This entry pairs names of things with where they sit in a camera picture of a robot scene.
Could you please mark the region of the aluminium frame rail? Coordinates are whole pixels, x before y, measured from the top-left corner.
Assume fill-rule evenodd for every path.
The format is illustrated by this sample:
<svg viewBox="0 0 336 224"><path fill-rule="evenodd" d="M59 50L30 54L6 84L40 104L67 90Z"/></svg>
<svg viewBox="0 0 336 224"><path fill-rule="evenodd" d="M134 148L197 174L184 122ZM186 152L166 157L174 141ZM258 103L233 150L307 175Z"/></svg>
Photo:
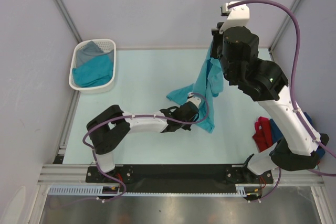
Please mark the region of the aluminium frame rail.
<svg viewBox="0 0 336 224"><path fill-rule="evenodd" d="M38 185L83 185L89 165L46 164L38 177ZM281 173L280 187L324 186L323 178L309 171Z"/></svg>

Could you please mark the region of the navy blue folded shirt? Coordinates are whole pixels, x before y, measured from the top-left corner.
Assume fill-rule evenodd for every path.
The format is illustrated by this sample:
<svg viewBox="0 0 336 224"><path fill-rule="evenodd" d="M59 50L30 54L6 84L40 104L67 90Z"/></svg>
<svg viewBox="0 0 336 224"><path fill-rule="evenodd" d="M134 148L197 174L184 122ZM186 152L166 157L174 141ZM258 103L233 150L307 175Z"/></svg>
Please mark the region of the navy blue folded shirt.
<svg viewBox="0 0 336 224"><path fill-rule="evenodd" d="M269 119L269 123L270 123L272 143L275 144L283 138L283 134L273 119ZM317 153L320 158L323 158L323 156L325 155L325 150L321 147L318 147Z"/></svg>

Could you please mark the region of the teal shirt in basket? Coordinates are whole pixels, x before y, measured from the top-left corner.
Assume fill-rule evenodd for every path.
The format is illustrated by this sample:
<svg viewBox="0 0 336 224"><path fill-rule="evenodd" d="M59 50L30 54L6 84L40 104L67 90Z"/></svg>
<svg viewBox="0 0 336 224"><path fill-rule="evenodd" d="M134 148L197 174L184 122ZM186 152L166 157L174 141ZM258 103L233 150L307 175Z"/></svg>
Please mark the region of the teal shirt in basket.
<svg viewBox="0 0 336 224"><path fill-rule="evenodd" d="M72 69L74 83L81 88L105 85L113 77L113 67L114 64L108 55L97 56Z"/></svg>

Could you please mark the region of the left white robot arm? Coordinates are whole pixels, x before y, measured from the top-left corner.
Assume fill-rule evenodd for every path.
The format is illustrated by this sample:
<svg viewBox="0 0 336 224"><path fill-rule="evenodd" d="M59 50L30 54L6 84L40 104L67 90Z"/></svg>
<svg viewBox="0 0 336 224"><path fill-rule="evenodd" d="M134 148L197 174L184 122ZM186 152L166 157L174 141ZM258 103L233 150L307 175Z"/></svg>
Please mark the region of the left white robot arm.
<svg viewBox="0 0 336 224"><path fill-rule="evenodd" d="M98 176L105 182L115 178L116 169L113 160L113 150L121 143L127 134L141 132L175 132L179 129L190 130L191 125L183 122L195 122L198 119L198 106L193 102L186 102L182 106L172 106L161 109L150 117L135 117L121 110L119 105L112 105L92 119L86 126L87 130L114 119L89 134L93 143L97 163L99 165Z"/></svg>

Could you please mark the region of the red folded shirt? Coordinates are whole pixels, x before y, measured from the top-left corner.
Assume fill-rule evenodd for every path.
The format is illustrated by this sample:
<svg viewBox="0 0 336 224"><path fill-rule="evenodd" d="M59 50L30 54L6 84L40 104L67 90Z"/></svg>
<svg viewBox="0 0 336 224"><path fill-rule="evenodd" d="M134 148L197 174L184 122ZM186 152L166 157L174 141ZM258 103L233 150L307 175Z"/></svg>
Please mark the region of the red folded shirt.
<svg viewBox="0 0 336 224"><path fill-rule="evenodd" d="M270 119L260 116L254 124L255 134L253 139L258 147L259 152L262 152L275 143L272 135Z"/></svg>

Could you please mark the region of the light teal polo shirt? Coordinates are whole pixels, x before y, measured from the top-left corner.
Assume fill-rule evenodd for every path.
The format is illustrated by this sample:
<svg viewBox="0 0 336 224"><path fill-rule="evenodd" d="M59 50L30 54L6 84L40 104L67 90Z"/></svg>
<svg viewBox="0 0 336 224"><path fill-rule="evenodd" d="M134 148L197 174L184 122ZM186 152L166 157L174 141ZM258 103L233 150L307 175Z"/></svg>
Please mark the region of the light teal polo shirt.
<svg viewBox="0 0 336 224"><path fill-rule="evenodd" d="M187 101L190 92L196 92L205 97L207 103L202 102L199 108L199 115L205 120L199 124L208 133L215 128L213 98L217 97L224 88L224 78L220 61L211 57L212 48L209 47L206 58L200 69L197 80L185 87L171 91L166 97L178 105Z"/></svg>

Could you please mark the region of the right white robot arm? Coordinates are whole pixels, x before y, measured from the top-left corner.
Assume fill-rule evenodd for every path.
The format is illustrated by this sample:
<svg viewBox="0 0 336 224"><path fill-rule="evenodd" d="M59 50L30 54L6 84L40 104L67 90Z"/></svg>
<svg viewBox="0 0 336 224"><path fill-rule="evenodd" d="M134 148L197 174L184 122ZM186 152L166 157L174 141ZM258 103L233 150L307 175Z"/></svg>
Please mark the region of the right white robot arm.
<svg viewBox="0 0 336 224"><path fill-rule="evenodd" d="M243 179L254 183L264 172L314 169L321 157L319 143L327 134L318 133L296 102L291 99L288 79L273 61L258 58L259 38L244 26L225 31L212 29L211 57L220 62L224 78L257 102L274 120L283 137L266 150L249 156Z"/></svg>

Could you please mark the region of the grey shirt in basket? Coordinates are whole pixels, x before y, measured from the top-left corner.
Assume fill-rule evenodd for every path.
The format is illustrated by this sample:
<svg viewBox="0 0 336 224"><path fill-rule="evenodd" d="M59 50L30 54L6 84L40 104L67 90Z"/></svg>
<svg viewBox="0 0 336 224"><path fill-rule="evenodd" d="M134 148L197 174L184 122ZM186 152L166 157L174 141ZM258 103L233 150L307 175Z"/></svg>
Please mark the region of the grey shirt in basket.
<svg viewBox="0 0 336 224"><path fill-rule="evenodd" d="M104 55L104 52L93 41L89 41L83 48L76 52L76 66L79 67L84 63L92 60L97 56Z"/></svg>

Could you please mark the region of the white plastic laundry basket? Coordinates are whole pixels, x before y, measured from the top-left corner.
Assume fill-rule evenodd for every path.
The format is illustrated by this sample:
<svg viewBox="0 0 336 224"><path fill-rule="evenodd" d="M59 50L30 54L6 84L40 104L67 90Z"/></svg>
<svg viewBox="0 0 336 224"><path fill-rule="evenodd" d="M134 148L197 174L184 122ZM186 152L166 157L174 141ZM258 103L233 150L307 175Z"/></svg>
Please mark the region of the white plastic laundry basket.
<svg viewBox="0 0 336 224"><path fill-rule="evenodd" d="M86 94L112 89L116 75L116 45L111 39L93 39L79 43L73 52L69 85Z"/></svg>

